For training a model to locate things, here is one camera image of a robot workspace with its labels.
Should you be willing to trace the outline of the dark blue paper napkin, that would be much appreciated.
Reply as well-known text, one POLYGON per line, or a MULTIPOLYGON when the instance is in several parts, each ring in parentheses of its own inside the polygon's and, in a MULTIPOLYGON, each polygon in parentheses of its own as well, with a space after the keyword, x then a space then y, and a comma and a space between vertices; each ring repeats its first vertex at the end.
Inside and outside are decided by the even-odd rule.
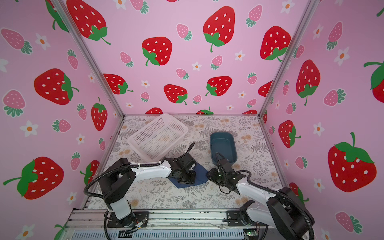
POLYGON ((208 181, 208 178, 207 178, 208 171, 202 165, 200 165, 199 163, 196 163, 195 167, 194 167, 194 171, 196 172, 196 178, 195 178, 194 184, 191 184, 191 185, 190 184, 182 184, 182 183, 179 183, 174 178, 170 178, 169 180, 178 189, 184 189, 184 188, 202 185, 208 181))

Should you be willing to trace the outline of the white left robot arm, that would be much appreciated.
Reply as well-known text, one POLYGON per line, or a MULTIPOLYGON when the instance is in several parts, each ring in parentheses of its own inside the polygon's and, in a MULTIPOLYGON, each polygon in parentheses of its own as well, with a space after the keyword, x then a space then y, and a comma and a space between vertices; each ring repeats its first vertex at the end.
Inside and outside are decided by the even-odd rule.
POLYGON ((174 179, 177 183, 193 185, 197 173, 195 159, 186 154, 181 158, 165 158, 153 163, 130 163, 128 159, 118 160, 98 180, 102 198, 117 220, 131 220, 132 208, 126 194, 132 185, 144 180, 174 179))

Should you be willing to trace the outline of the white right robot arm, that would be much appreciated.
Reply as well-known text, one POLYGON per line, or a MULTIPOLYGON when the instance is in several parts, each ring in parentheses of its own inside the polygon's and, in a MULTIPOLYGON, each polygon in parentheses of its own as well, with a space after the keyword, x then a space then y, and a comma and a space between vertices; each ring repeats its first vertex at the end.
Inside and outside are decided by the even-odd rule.
POLYGON ((262 217, 255 209, 247 207, 246 214, 253 222, 274 226, 286 240, 314 240, 315 220, 296 194, 287 187, 273 190, 251 181, 252 173, 247 170, 226 172, 223 168, 211 169, 207 178, 231 192, 245 195, 269 210, 262 217))

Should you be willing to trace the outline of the teal plastic tray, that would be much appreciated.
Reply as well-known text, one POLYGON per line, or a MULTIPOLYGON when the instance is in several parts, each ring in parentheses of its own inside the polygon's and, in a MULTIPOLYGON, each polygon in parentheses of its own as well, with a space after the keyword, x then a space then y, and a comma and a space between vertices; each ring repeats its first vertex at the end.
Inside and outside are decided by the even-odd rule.
POLYGON ((234 137, 228 132, 216 132, 210 136, 211 158, 213 164, 218 164, 216 153, 222 154, 233 165, 237 159, 237 150, 234 137))

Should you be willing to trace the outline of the white perforated plastic basket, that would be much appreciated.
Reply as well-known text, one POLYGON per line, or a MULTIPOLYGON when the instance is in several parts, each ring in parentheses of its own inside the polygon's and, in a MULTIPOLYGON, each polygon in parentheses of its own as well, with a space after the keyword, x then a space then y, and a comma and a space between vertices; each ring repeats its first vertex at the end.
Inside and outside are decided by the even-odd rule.
POLYGON ((169 114, 162 114, 128 138, 130 147, 146 162, 160 161, 179 144, 189 129, 169 114))

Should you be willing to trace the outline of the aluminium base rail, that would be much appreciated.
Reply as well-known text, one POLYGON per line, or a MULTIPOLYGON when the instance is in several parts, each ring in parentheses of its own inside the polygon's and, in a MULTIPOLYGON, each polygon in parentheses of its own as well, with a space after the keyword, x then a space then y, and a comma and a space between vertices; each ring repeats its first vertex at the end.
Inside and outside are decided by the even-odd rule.
POLYGON ((146 222, 134 233, 133 226, 104 223, 104 210, 73 211, 60 240, 281 240, 270 223, 246 225, 239 210, 138 210, 146 222))

